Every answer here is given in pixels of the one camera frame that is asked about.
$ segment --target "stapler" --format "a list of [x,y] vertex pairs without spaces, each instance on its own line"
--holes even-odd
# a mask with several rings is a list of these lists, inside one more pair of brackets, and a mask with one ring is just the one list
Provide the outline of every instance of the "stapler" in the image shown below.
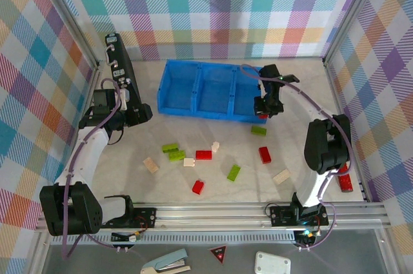
[[142,267],[141,274],[158,274],[160,273],[158,271],[162,271],[162,274],[176,274],[189,271],[191,267],[185,265],[187,257],[185,249],[177,250],[146,263]]

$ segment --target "red triangle sticker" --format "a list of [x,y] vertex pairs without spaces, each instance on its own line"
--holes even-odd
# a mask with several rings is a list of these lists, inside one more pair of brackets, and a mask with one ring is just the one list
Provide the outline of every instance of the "red triangle sticker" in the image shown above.
[[220,261],[222,265],[224,265],[226,249],[227,249],[226,246],[221,246],[221,247],[210,249],[210,252],[215,256],[216,259],[218,259],[218,261]]

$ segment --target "green toy brick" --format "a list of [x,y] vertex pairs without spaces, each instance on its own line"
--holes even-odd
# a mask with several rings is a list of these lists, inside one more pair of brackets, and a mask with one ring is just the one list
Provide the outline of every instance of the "green toy brick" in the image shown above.
[[238,173],[240,171],[241,167],[237,166],[236,164],[232,166],[232,169],[230,171],[230,173],[227,176],[227,179],[229,179],[230,181],[234,182],[235,179],[238,176]]
[[162,146],[162,152],[164,153],[174,153],[179,150],[178,143],[166,144]]
[[169,153],[169,161],[178,161],[185,158],[185,151],[179,150],[178,152]]
[[256,135],[262,135],[264,137],[267,134],[267,129],[258,126],[252,126],[251,133]]

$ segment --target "red toy brick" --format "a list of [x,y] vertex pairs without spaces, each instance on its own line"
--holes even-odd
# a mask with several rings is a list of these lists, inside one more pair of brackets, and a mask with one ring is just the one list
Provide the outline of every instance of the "red toy brick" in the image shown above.
[[196,160],[212,160],[212,150],[197,150],[195,152]]
[[266,146],[265,147],[260,147],[258,149],[258,151],[259,151],[259,155],[261,156],[261,160],[263,161],[263,164],[271,162],[271,156],[270,156],[270,153],[268,152],[268,148]]
[[192,191],[197,195],[200,195],[202,190],[204,189],[204,182],[203,181],[196,181],[194,187],[192,187]]
[[[342,167],[339,170],[339,173],[344,173],[347,170],[348,170],[348,166],[347,164],[345,164],[344,167]],[[352,192],[353,191],[353,185],[351,183],[350,174],[339,176],[338,183],[340,185],[341,192]]]

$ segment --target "plaid wallpaper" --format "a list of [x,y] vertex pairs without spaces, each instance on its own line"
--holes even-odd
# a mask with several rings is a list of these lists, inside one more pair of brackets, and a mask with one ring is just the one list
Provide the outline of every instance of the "plaid wallpaper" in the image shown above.
[[330,70],[373,200],[413,273],[413,0],[367,0]]
[[319,56],[349,2],[67,0],[91,45],[115,30],[143,60]]
[[92,69],[50,0],[0,0],[0,273],[20,273]]

